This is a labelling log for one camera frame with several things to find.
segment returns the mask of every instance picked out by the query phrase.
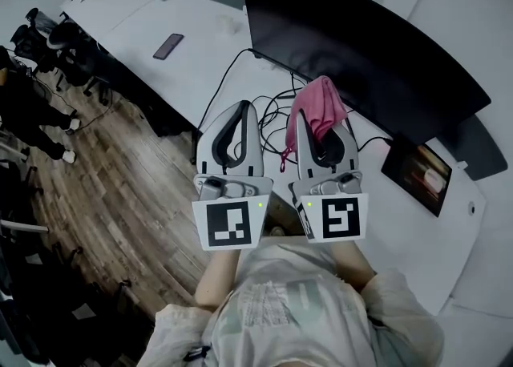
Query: white desk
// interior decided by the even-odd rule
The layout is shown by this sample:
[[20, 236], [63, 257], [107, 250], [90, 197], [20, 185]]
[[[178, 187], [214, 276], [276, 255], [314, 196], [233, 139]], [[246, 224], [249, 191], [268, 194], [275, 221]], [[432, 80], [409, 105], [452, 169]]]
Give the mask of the white desk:
[[150, 1], [152, 0], [66, 0], [61, 9], [98, 40]]
[[[220, 14], [231, 15], [240, 23], [237, 34], [224, 36], [218, 31]], [[153, 59], [157, 48], [172, 33], [183, 34], [182, 43], [165, 61]], [[243, 13], [208, 0], [149, 2], [99, 41], [195, 126], [230, 62], [240, 50], [251, 46]], [[288, 72], [272, 69], [267, 62], [244, 53], [225, 79], [205, 126], [242, 99], [274, 96], [290, 87]], [[255, 104], [261, 116], [267, 101], [259, 100]], [[360, 145], [370, 137], [383, 135], [356, 112], [349, 118]], [[279, 119], [268, 131], [284, 123]], [[281, 150], [285, 147], [284, 137], [284, 131], [277, 133], [271, 142]], [[471, 252], [485, 200], [437, 140], [431, 140], [429, 145], [453, 167], [439, 218], [380, 172], [388, 152], [383, 142], [372, 142], [360, 153], [362, 187], [370, 195], [370, 213], [367, 237], [358, 244], [376, 270], [396, 267], [404, 272], [418, 300], [437, 314]], [[279, 156], [267, 152], [264, 162], [265, 174], [274, 180], [273, 190], [290, 203], [287, 185], [297, 179], [295, 167], [288, 163], [281, 174]], [[475, 203], [473, 216], [468, 213], [470, 201]]]

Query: phone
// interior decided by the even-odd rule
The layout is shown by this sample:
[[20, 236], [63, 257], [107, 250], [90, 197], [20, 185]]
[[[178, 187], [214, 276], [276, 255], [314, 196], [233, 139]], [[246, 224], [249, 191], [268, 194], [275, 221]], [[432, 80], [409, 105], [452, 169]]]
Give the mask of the phone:
[[182, 39], [184, 39], [183, 35], [172, 34], [168, 39], [166, 39], [166, 42], [162, 44], [162, 46], [157, 50], [157, 52], [153, 54], [153, 58], [161, 59], [164, 61]]

